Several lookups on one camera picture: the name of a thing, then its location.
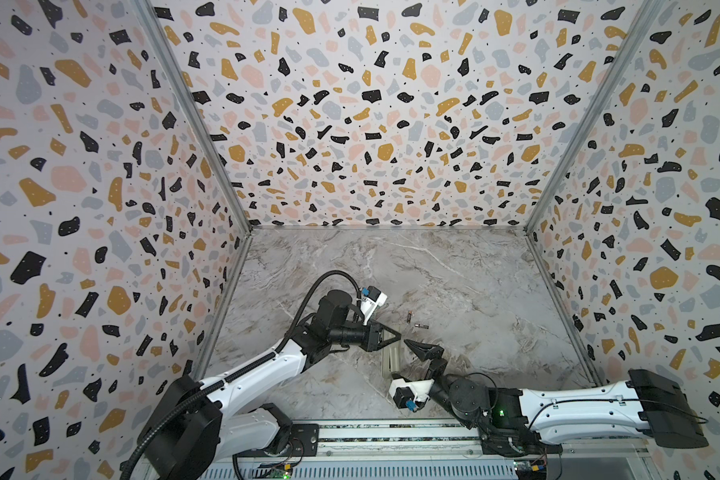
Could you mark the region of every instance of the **marble floor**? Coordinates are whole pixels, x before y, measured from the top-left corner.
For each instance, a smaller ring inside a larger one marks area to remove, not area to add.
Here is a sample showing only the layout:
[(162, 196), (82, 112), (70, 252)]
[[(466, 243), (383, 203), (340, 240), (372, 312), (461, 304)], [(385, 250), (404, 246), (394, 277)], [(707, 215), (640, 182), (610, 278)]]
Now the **marble floor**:
[[(386, 293), (375, 319), (403, 338), (441, 345), (447, 372), (482, 371), (507, 387), (590, 386), (525, 238), (498, 230), (256, 230), (208, 373), (279, 341), (310, 285), (333, 269)], [(306, 312), (332, 288), (352, 293), (345, 279), (330, 277)], [(403, 351), (402, 373), (423, 378), (423, 365)], [(300, 419), (447, 416), (434, 402), (416, 414), (398, 410), (388, 387), (382, 353), (352, 347), (257, 403), (274, 402)]]

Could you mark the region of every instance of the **white marble vein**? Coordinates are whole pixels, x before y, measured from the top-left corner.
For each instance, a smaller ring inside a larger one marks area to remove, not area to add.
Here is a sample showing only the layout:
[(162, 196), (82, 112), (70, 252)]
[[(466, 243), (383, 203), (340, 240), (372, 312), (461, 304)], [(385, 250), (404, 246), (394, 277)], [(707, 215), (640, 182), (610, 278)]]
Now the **white marble vein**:
[[(387, 293), (376, 320), (403, 338), (442, 345), (449, 372), (480, 370), (508, 387), (588, 386), (525, 239), (494, 230), (258, 230), (209, 373), (275, 344), (310, 285), (332, 269)], [(352, 292), (346, 280), (332, 277), (307, 312), (331, 288)], [(274, 402), (292, 418), (410, 416), (388, 398), (381, 359), (380, 352), (353, 347), (257, 401)], [(423, 373), (407, 351), (403, 363), (406, 376)], [(445, 416), (430, 404), (416, 415)]]

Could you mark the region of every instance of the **terrazzo wall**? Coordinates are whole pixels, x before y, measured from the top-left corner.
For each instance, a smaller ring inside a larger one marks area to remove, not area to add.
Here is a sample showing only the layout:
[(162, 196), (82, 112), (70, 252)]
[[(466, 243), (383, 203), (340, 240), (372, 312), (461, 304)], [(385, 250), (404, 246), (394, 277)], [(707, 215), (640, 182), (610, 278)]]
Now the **terrazzo wall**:
[(709, 418), (662, 476), (720, 479), (720, 2), (666, 4), (532, 236), (602, 377)]
[(0, 480), (112, 478), (238, 239), (127, 2), (0, 2)]
[(155, 0), (254, 225), (520, 225), (642, 2)]

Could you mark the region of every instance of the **black mounting plate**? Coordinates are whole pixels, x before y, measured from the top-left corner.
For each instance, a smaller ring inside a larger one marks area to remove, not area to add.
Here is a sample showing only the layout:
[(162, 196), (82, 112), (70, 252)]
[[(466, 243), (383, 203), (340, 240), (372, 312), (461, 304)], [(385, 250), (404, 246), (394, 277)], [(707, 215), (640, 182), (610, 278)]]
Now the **black mounting plate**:
[[(291, 427), (291, 435), (288, 440), (297, 440), (293, 442), (294, 450), (291, 454), (291, 460), (298, 461), (302, 456), (302, 448), (305, 457), (314, 457), (317, 455), (317, 442), (320, 439), (320, 425), (317, 423), (294, 423)], [(263, 450), (246, 450), (238, 454), (239, 457), (267, 457)]]

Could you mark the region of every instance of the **terrazzo patterned wall panel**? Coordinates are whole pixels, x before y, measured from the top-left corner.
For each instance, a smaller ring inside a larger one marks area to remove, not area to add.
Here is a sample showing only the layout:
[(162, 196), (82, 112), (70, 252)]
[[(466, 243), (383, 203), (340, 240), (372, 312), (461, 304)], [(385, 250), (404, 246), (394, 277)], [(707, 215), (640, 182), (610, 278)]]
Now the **terrazzo patterned wall panel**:
[(0, 2), (0, 479), (112, 478), (237, 238), (125, 2)]
[(637, 0), (155, 0), (254, 225), (519, 225)]
[(720, 2), (666, 4), (532, 236), (602, 377), (709, 418), (663, 477), (720, 479)]

